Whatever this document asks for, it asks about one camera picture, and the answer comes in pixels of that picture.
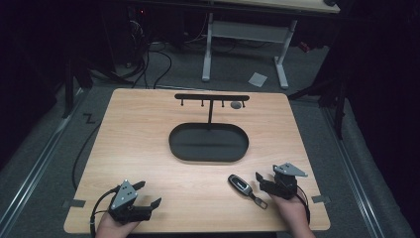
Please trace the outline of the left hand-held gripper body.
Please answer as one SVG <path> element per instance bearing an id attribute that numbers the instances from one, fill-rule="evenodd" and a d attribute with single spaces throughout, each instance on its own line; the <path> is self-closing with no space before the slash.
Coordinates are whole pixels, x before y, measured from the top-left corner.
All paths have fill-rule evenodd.
<path id="1" fill-rule="evenodd" d="M 112 198 L 108 213 L 121 224 L 149 220 L 152 210 L 149 210 L 147 206 L 135 206 L 137 197 L 138 191 L 134 190 L 132 184 L 125 179 Z"/>

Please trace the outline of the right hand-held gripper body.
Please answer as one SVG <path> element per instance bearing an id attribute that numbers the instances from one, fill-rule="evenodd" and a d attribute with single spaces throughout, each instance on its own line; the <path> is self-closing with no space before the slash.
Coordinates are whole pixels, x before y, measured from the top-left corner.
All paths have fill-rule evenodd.
<path id="1" fill-rule="evenodd" d="M 297 177 L 307 177 L 307 173 L 291 163 L 273 165 L 274 181 L 263 179 L 261 183 L 271 183 L 275 186 L 275 195 L 290 199 L 297 194 Z"/>

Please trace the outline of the black car key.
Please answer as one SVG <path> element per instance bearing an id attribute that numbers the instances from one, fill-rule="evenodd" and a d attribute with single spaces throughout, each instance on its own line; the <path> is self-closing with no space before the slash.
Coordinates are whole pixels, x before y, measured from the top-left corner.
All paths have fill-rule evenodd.
<path id="1" fill-rule="evenodd" d="M 237 175 L 229 175 L 228 183 L 242 196 L 248 197 L 261 209 L 267 209 L 267 203 L 254 195 L 252 187 Z"/>

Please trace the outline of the person's right hand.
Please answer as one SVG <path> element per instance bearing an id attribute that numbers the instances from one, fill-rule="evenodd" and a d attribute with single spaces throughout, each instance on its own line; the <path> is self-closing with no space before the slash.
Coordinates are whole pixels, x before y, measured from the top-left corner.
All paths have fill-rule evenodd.
<path id="1" fill-rule="evenodd" d="M 284 199 L 271 194 L 270 198 L 277 205 L 280 216 L 293 238 L 316 238 L 310 229 L 306 209 L 299 195 Z"/>

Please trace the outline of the person's left hand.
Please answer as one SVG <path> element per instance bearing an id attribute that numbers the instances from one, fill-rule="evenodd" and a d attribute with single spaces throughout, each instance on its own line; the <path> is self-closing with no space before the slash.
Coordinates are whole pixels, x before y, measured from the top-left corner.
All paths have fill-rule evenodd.
<path id="1" fill-rule="evenodd" d="M 139 222 L 121 224 L 106 212 L 102 215 L 96 229 L 95 238 L 127 238 L 139 225 Z"/>

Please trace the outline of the black key stand with tray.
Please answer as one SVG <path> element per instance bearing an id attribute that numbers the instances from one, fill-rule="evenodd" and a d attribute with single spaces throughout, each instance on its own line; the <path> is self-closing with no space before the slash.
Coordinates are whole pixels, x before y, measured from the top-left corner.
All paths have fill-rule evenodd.
<path id="1" fill-rule="evenodd" d="M 176 93 L 180 105 L 185 100 L 209 102 L 208 120 L 205 123 L 181 123 L 168 136 L 171 152 L 180 160 L 188 162 L 233 163 L 240 160 L 249 147 L 248 134 L 239 126 L 228 123 L 214 123 L 215 101 L 222 105 L 226 101 L 239 103 L 240 107 L 250 99 L 249 95 L 217 95 Z"/>

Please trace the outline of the black metal stand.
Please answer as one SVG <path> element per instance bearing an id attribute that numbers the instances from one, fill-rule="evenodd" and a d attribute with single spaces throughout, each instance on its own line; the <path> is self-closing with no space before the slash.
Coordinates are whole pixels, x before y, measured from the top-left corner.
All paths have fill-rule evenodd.
<path id="1" fill-rule="evenodd" d="M 305 95 L 319 95 L 320 107 L 335 108 L 333 128 L 336 136 L 342 140 L 343 118 L 345 116 L 345 98 L 348 86 L 348 75 L 344 68 L 323 65 L 318 71 L 315 81 L 308 87 L 287 96 L 289 100 L 296 100 Z"/>
<path id="2" fill-rule="evenodd" d="M 90 89 L 93 81 L 89 72 L 89 62 L 83 58 L 69 58 L 65 64 L 64 78 L 64 113 L 67 118 L 74 109 L 74 82 L 77 81 L 82 89 Z"/>

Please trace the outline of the grey paper sheet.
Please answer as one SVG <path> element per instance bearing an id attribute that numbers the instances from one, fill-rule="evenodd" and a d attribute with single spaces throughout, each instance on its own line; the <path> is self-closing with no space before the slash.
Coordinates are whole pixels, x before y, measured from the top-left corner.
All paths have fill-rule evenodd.
<path id="1" fill-rule="evenodd" d="M 249 84 L 256 87 L 262 87 L 266 80 L 267 77 L 265 75 L 255 72 L 249 79 Z"/>

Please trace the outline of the white-legged desk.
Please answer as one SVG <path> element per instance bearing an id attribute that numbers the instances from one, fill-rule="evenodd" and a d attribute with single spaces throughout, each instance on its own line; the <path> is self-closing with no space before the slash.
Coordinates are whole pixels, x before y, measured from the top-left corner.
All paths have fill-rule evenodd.
<path id="1" fill-rule="evenodd" d="M 337 17 L 341 9 L 337 3 L 328 0 L 135 0 L 145 5 L 181 10 L 202 10 L 208 13 L 206 50 L 202 67 L 202 80 L 211 78 L 212 40 L 225 38 L 282 44 L 279 55 L 273 58 L 279 85 L 288 88 L 283 61 L 294 35 L 299 17 Z M 215 20 L 214 15 L 244 14 L 245 16 L 271 16 L 289 18 L 289 24 L 278 27 L 275 24 L 240 23 L 234 20 Z"/>

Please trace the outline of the black computer tower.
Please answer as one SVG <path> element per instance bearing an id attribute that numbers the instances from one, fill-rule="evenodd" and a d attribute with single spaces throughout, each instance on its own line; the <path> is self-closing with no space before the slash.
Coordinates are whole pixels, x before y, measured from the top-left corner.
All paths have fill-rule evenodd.
<path id="1" fill-rule="evenodd" d="M 133 63 L 140 64 L 149 47 L 149 22 L 147 9 L 139 6 L 128 6 L 130 35 L 133 41 Z"/>

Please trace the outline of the metal floor rail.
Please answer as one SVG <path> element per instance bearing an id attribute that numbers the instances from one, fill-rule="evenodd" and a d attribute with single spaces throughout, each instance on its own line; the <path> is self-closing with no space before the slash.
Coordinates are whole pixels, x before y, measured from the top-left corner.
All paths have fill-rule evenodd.
<path id="1" fill-rule="evenodd" d="M 338 148 L 340 158 L 344 167 L 345 175 L 348 179 L 348 184 L 352 190 L 359 211 L 363 217 L 365 225 L 367 226 L 370 238 L 385 238 L 383 230 L 377 220 L 376 214 L 368 198 L 368 195 L 361 183 L 357 170 L 355 169 L 350 154 L 345 146 L 345 143 L 340 139 L 334 128 L 334 119 L 329 109 L 320 109 L 323 118 L 326 120 L 329 131 L 333 136 L 336 147 Z"/>
<path id="2" fill-rule="evenodd" d="M 64 112 L 64 103 L 57 104 L 37 123 L 6 168 L 0 172 L 0 236 L 6 237 L 14 226 L 51 162 L 74 111 L 88 93 L 88 89 L 76 90 L 74 106 L 68 114 Z"/>

